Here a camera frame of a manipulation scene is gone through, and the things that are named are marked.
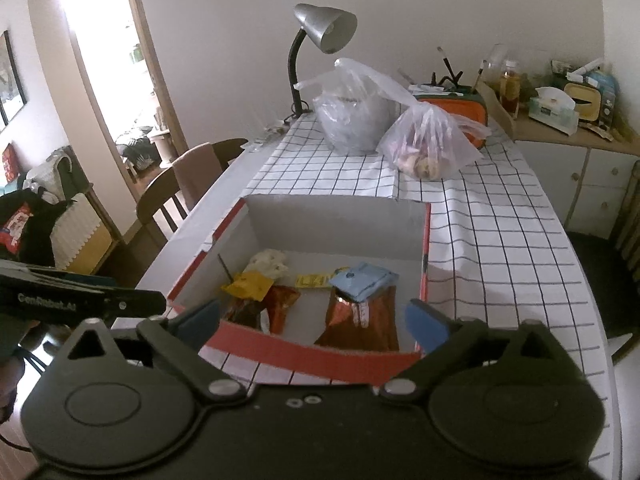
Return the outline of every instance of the paintbrush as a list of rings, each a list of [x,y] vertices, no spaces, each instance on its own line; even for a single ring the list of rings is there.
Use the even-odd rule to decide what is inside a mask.
[[[476,78],[476,82],[474,83],[474,85],[471,87],[471,93],[475,94],[476,93],[476,87],[478,86],[478,83],[480,82],[480,78],[482,77],[482,72],[484,72],[484,67],[486,66],[486,60],[483,59],[482,60],[482,65],[480,65],[480,70],[478,70],[478,77]]]
[[[449,62],[449,58],[447,58],[447,54],[445,54],[445,52],[444,52],[444,50],[442,49],[441,46],[438,47],[438,52],[442,56],[442,60],[444,61],[444,64],[447,66],[447,70],[449,70],[449,74],[451,74],[451,79],[453,80],[453,82],[455,84],[456,75],[453,73],[453,69],[451,68],[451,63]]]

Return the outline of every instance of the wooden shelf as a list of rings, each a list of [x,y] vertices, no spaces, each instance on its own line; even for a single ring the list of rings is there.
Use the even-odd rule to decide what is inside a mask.
[[[578,128],[575,135],[568,136],[555,130],[546,124],[530,119],[524,113],[514,122],[513,140],[533,140],[535,142],[552,142],[555,144],[565,144],[567,146],[581,146],[583,148],[594,148],[596,150],[606,150],[607,152],[627,153],[629,155],[640,156],[640,139],[633,142],[623,142],[612,140],[609,142],[597,134]]]

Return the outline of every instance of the wooden chair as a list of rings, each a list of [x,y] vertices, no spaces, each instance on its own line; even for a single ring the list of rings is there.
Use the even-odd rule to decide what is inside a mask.
[[[230,161],[241,155],[241,146],[246,142],[246,139],[227,139],[213,144],[213,151],[216,152],[216,157],[220,161],[222,171],[225,171],[226,168],[229,167]]]
[[[188,211],[196,204],[229,167],[229,162],[242,153],[245,139],[204,142],[174,160],[173,168]]]
[[[158,224],[154,221],[154,214],[161,211],[169,224],[169,228],[175,233],[178,230],[178,226],[169,215],[164,204],[169,200],[173,200],[175,208],[182,219],[187,218],[187,213],[176,196],[179,191],[180,187],[175,179],[174,168],[167,168],[151,181],[151,184],[148,185],[138,201],[138,206],[136,207],[138,220],[140,220],[140,223],[147,229],[160,248],[164,247],[167,240]]]

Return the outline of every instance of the cardboard box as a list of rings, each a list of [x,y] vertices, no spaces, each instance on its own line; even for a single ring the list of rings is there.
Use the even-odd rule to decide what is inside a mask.
[[[214,229],[175,284],[168,299],[176,310],[229,297],[220,287],[249,259],[271,248],[287,255],[293,286],[297,274],[333,272],[362,261],[400,275],[396,327],[400,352],[352,352],[315,346],[324,332],[330,290],[300,289],[282,336],[222,321],[208,346],[256,362],[347,382],[382,384],[420,354],[405,328],[404,306],[424,300],[430,205],[367,196],[252,194],[240,199]]]

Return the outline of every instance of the black lamp neck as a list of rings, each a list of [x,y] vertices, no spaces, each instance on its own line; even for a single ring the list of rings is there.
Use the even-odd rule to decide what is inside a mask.
[[[305,111],[302,108],[302,99],[300,98],[300,92],[298,92],[294,85],[298,82],[298,74],[296,74],[296,59],[298,58],[298,51],[302,42],[305,41],[306,32],[304,28],[300,28],[296,39],[293,40],[291,50],[289,50],[289,84],[291,85],[291,95],[293,96],[294,117],[298,118]]]

